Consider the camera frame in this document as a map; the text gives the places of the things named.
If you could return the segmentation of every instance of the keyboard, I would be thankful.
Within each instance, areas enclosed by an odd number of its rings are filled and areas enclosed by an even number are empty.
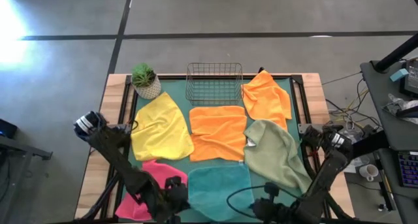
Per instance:
[[[418,188],[418,152],[398,153],[401,185]]]

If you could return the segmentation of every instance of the metal wire basket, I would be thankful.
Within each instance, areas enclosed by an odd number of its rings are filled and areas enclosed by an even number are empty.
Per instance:
[[[236,105],[242,100],[241,85],[239,63],[190,63],[185,97],[193,106]]]

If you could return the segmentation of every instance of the concrete floor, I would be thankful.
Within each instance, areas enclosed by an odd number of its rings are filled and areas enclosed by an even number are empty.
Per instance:
[[[98,110],[115,41],[10,38],[115,35],[125,1],[0,0],[0,16],[8,20],[0,26],[0,118],[20,128],[18,140],[54,152],[49,162],[33,162],[11,223],[73,218],[89,148],[74,136],[72,123]],[[411,31],[417,12],[414,0],[132,0],[125,34]],[[359,72],[360,63],[382,58],[408,38],[124,40],[115,72],[130,72],[138,62],[158,73],[181,73],[189,62],[236,61],[245,72],[261,66],[318,72],[327,82]],[[325,85],[326,98],[348,105],[360,78]],[[370,97],[361,112],[377,117]],[[377,211],[383,200],[377,191],[353,184],[349,191],[358,218],[400,222],[396,212]]]

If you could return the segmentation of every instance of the towel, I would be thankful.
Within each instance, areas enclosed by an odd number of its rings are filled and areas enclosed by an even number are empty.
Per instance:
[[[229,208],[227,197],[247,187],[251,187],[251,182],[245,165],[197,168],[189,173],[189,203],[213,221],[226,221],[241,215]],[[234,208],[251,213],[248,208],[254,203],[253,191],[239,192],[229,202]]]
[[[243,84],[244,105],[253,120],[271,120],[287,131],[286,119],[292,118],[289,94],[266,71]]]
[[[187,175],[184,172],[166,164],[156,163],[155,161],[143,162],[142,170],[149,172],[162,188],[164,188],[165,180],[173,176],[181,177],[182,183],[187,184]],[[138,205],[128,193],[126,193],[125,198],[120,203],[115,214],[120,218],[127,218],[135,221],[148,221],[151,219],[151,215],[148,213],[146,205],[144,203]]]
[[[298,187],[303,193],[309,188],[312,180],[288,132],[273,121],[256,120],[244,134],[255,143],[244,148],[249,169],[278,184]]]
[[[196,107],[190,110],[191,139],[195,151],[190,161],[222,158],[244,160],[247,124],[241,106]]]
[[[187,125],[177,104],[166,93],[142,107],[132,130],[132,149],[138,161],[183,159],[193,152]]]

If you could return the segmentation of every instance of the orange towel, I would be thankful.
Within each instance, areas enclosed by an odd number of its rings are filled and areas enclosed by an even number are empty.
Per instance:
[[[189,117],[195,145],[190,161],[244,160],[247,116],[243,107],[196,107],[190,110]]]
[[[254,120],[271,120],[287,131],[286,119],[292,118],[289,94],[266,71],[243,84],[244,105]]]

